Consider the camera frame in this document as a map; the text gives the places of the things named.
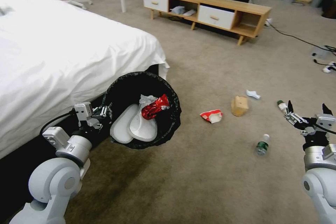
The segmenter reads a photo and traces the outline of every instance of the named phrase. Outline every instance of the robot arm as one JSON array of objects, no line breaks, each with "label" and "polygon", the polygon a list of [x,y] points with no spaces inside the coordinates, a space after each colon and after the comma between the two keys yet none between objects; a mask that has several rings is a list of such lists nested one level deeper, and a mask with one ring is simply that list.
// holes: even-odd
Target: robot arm
[{"label": "robot arm", "polygon": [[[74,109],[79,121],[78,131],[68,136],[61,127],[49,127],[43,132],[43,137],[56,148],[57,158],[43,162],[33,171],[28,187],[34,200],[26,203],[10,224],[65,224],[68,202],[81,189],[82,179],[90,166],[91,141],[103,127],[92,117],[91,103],[76,104]],[[101,108],[103,118],[106,110],[107,107]]]},{"label": "robot arm", "polygon": [[318,212],[320,224],[336,224],[336,145],[329,143],[329,134],[336,118],[324,104],[323,114],[303,118],[294,113],[288,102],[286,120],[301,131],[306,140],[302,178],[305,192],[311,197]]}]

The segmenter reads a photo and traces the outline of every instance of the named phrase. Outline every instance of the red and white wrapper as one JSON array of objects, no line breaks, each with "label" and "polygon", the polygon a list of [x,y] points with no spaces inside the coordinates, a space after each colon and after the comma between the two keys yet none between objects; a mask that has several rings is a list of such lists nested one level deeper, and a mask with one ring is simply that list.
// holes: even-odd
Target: red and white wrapper
[{"label": "red and white wrapper", "polygon": [[222,119],[223,113],[221,112],[221,110],[210,110],[201,113],[200,116],[206,121],[209,121],[211,123],[217,123]]},{"label": "red and white wrapper", "polygon": [[169,101],[166,94],[163,94],[159,99],[155,102],[145,106],[141,110],[142,117],[146,120],[153,119],[156,117],[156,114],[162,110],[169,109]]}]

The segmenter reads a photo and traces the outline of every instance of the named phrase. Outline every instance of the carpet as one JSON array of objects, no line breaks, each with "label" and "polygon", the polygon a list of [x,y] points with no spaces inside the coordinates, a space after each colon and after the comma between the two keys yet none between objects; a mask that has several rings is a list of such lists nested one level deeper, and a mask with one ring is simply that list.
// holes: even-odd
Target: carpet
[{"label": "carpet", "polygon": [[[157,13],[151,20],[142,0],[126,0],[124,14],[120,0],[92,1],[89,11],[158,38],[171,66],[167,81],[180,98],[182,124],[159,147],[132,150],[105,141],[94,149],[82,190],[69,203],[67,224],[317,223],[301,186],[304,139],[276,105],[291,99],[306,117],[320,113],[322,103],[336,111],[336,75],[312,62],[310,45],[267,27],[237,46],[235,35],[200,25],[191,31],[190,24]],[[321,17],[319,9],[287,0],[255,3],[273,8],[278,29],[335,46],[336,22]],[[94,26],[89,20],[85,25]],[[248,98],[250,110],[235,117],[230,102],[246,89],[261,99]],[[199,116],[212,109],[222,110],[221,122]],[[261,158],[254,147],[265,133],[271,143]]]}]

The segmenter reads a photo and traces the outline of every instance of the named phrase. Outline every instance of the plastic water bottle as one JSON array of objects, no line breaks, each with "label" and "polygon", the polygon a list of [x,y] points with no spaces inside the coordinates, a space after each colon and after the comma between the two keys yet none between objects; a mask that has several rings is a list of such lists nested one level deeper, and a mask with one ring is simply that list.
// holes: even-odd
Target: plastic water bottle
[{"label": "plastic water bottle", "polygon": [[284,103],[282,100],[279,100],[276,102],[279,109],[283,112],[283,113],[286,113],[286,108],[287,108],[287,104]]},{"label": "plastic water bottle", "polygon": [[255,148],[256,149],[255,151],[258,156],[264,156],[266,154],[269,142],[270,142],[270,136],[268,134],[264,134],[263,140],[260,141],[257,144],[257,147]]}]

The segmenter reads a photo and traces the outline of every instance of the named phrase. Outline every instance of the white bed sheet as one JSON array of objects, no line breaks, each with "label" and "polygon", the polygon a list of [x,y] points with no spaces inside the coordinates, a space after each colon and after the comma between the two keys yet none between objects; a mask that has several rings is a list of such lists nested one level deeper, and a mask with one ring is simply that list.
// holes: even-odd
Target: white bed sheet
[{"label": "white bed sheet", "polygon": [[0,0],[0,8],[0,158],[119,76],[161,64],[165,77],[169,67],[154,36],[60,0]]}]

